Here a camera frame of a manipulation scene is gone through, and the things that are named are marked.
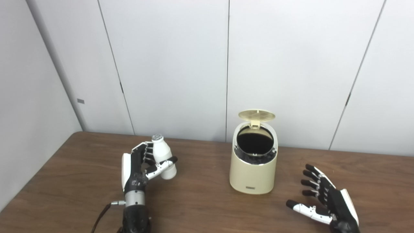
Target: black cable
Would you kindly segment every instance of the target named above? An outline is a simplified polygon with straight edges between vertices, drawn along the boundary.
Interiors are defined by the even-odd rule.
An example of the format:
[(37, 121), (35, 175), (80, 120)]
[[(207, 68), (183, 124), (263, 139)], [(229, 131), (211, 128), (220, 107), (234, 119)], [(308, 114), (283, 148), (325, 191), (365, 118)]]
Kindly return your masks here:
[(105, 208), (102, 210), (102, 212), (99, 214), (99, 216), (98, 216), (98, 219), (96, 220), (96, 222), (95, 222), (95, 225), (94, 225), (94, 227), (92, 228), (92, 231), (91, 231), (91, 233), (94, 233), (95, 232), (95, 229), (96, 229), (96, 226), (98, 225), (98, 223), (99, 223), (99, 220), (102, 218), (102, 216), (104, 216), (104, 214), (109, 210), (109, 208), (111, 207), (111, 203), (109, 203), (109, 204), (107, 204), (106, 206), (105, 206)]

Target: open lid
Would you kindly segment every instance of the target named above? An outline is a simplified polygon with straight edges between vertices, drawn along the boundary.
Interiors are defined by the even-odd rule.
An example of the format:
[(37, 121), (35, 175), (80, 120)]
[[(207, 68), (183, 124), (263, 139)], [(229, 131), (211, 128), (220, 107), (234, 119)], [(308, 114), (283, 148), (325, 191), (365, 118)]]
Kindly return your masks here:
[(238, 116), (245, 121), (250, 121), (250, 126), (252, 128), (260, 128), (261, 121), (270, 121), (275, 118), (275, 115), (273, 113), (262, 109), (245, 110), (243, 112), (240, 112)]

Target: metal connector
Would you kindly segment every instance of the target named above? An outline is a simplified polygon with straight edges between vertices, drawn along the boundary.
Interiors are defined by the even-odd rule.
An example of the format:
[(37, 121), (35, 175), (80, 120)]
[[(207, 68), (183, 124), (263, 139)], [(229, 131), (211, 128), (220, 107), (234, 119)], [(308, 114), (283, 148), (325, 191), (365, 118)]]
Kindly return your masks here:
[(119, 206), (123, 206), (125, 205), (125, 201), (113, 201), (111, 202), (111, 205), (119, 205)]

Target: white plastic bottle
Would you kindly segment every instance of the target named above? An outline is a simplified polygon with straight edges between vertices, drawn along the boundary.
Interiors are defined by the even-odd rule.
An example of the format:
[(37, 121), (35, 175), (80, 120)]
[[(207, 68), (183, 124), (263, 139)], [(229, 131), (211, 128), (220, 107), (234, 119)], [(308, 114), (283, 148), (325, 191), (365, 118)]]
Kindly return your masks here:
[[(171, 154), (171, 149), (168, 146), (168, 144), (164, 141), (164, 137), (161, 134), (156, 134), (152, 136), (152, 142), (154, 143), (154, 148), (152, 150), (152, 153), (155, 158), (155, 162), (159, 163), (161, 161), (167, 160), (171, 158), (173, 155)], [(161, 177), (164, 180), (169, 180), (174, 178), (177, 174), (177, 168), (174, 164), (169, 169), (163, 171), (161, 173)]]

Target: robotic arm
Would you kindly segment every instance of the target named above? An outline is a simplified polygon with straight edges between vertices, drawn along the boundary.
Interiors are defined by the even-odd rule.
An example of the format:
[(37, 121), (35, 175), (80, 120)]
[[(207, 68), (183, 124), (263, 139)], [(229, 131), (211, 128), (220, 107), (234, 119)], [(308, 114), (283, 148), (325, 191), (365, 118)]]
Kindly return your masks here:
[(313, 181), (301, 180), (301, 184), (313, 189), (303, 190), (302, 194), (316, 197), (326, 209), (293, 200), (288, 200), (286, 205), (311, 219), (328, 224), (331, 233), (360, 233), (358, 216), (347, 190), (337, 190), (329, 178), (312, 165), (306, 164), (303, 174)]
[[(122, 233), (149, 233), (151, 222), (148, 208), (145, 206), (145, 187), (148, 181), (177, 162), (172, 156), (156, 163), (152, 154), (153, 143), (143, 142), (132, 149), (131, 154), (122, 156), (122, 188), (125, 195)], [(142, 171), (142, 164), (149, 167)]]

